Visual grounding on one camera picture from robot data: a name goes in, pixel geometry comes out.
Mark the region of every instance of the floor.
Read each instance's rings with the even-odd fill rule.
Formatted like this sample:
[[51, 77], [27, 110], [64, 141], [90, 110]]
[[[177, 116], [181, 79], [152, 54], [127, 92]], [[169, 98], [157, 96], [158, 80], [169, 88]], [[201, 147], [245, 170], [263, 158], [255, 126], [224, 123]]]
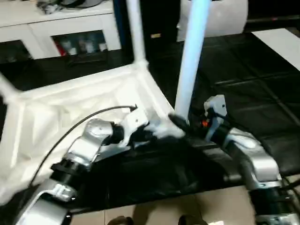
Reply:
[[[300, 175], [289, 177], [293, 182]], [[209, 225], [255, 225], [244, 186], [76, 215], [71, 225], [107, 225], [116, 217], [132, 217], [135, 225], [177, 225], [182, 215], [202, 215]]]

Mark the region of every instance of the black cable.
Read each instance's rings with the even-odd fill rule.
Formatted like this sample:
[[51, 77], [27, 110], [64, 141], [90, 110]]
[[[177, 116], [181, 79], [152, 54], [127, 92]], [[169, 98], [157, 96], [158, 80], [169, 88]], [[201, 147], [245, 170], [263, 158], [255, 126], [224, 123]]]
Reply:
[[136, 109], [136, 106], [127, 106], [127, 105], [120, 105], [120, 106], [114, 106], [114, 107], [110, 107], [110, 108], [106, 108], [106, 109], [102, 109], [99, 111], [96, 111], [90, 115], [88, 115], [87, 117], [83, 118], [82, 120], [80, 120], [78, 123], [76, 123], [75, 125], [73, 125], [54, 145], [53, 147], [49, 150], [49, 152], [47, 153], [47, 155], [44, 157], [44, 159], [42, 160], [41, 164], [39, 165], [39, 167], [37, 168], [36, 172], [34, 173], [29, 185], [28, 185], [28, 189], [27, 192], [25, 191], [24, 196], [22, 198], [22, 200], [20, 201], [19, 204], [19, 209], [17, 210], [20, 211], [21, 207], [23, 207], [25, 200], [27, 199], [27, 195], [29, 193], [30, 188], [33, 186], [33, 182], [36, 179], [38, 172], [41, 170], [42, 166], [44, 165], [45, 161], [49, 158], [49, 156], [51, 155], [51, 153], [54, 151], [54, 149], [59, 145], [59, 143], [68, 135], [70, 134], [76, 127], [78, 127], [80, 124], [82, 124], [83, 122], [85, 122], [86, 120], [88, 120], [89, 118], [100, 114], [100, 113], [104, 113], [107, 112], [109, 110], [113, 110], [113, 109], [121, 109], [121, 108], [129, 108], [131, 111], [133, 111], [134, 109]]
[[61, 6], [61, 7], [66, 8], [66, 9], [71, 9], [71, 10], [78, 9], [78, 10], [80, 10], [80, 9], [85, 9], [85, 8], [91, 8], [91, 7], [98, 6], [103, 1], [104, 0], [101, 0], [100, 2], [98, 2], [97, 4], [92, 5], [92, 6], [80, 6], [80, 5], [82, 5], [85, 2], [85, 0], [76, 0], [75, 2], [72, 2], [70, 4], [66, 4], [66, 5], [62, 4], [61, 2], [59, 2], [58, 5]]
[[[244, 125], [241, 125], [241, 124], [237, 123], [236, 121], [234, 121], [234, 120], [232, 120], [232, 119], [229, 119], [229, 118], [227, 118], [226, 116], [223, 116], [223, 115], [221, 115], [221, 114], [219, 114], [219, 113], [216, 113], [216, 116], [218, 116], [218, 117], [224, 119], [225, 121], [227, 121], [227, 122], [229, 122], [229, 123], [232, 123], [232, 124], [236, 125], [237, 127], [240, 127], [240, 128], [242, 128], [242, 129], [244, 129], [245, 131], [251, 133], [251, 134], [253, 135], [253, 137], [261, 143], [261, 145], [262, 145], [262, 147], [265, 149], [265, 151], [266, 151], [270, 156], [272, 156], [271, 149], [270, 149], [270, 147], [268, 146], [268, 144], [267, 144], [262, 138], [260, 138], [259, 136], [255, 135], [255, 133], [253, 133], [249, 128], [247, 128], [247, 127], [245, 127]], [[288, 190], [288, 189], [292, 190], [293, 193], [294, 193], [294, 195], [296, 196], [298, 202], [300, 202], [300, 194], [299, 194], [299, 192], [298, 192], [296, 189], [294, 189], [296, 186], [300, 185], [300, 179], [298, 179], [298, 180], [296, 180], [295, 182], [292, 182], [292, 183], [291, 183], [291, 182], [287, 179], [286, 176], [284, 176], [284, 175], [281, 175], [281, 176], [282, 176], [282, 179], [283, 179], [283, 182], [282, 182], [283, 187], [282, 187], [282, 188], [285, 189], [285, 190]], [[300, 211], [298, 211], [298, 208], [297, 208], [297, 206], [296, 206], [295, 204], [294, 204], [294, 208], [296, 209], [297, 214], [300, 216]]]

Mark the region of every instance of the white cylinder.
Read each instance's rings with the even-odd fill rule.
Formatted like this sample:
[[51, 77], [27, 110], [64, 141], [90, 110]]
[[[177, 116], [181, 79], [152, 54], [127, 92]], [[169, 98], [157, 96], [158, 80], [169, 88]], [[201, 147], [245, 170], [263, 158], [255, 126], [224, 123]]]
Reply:
[[192, 0], [177, 88], [175, 113], [188, 119], [210, 0]]
[[3, 101], [8, 103], [8, 100], [18, 93], [19, 91], [0, 73], [0, 95], [3, 97]]
[[143, 39], [143, 25], [139, 0], [127, 0], [127, 10], [130, 23], [132, 47], [135, 62], [145, 60], [145, 46]]

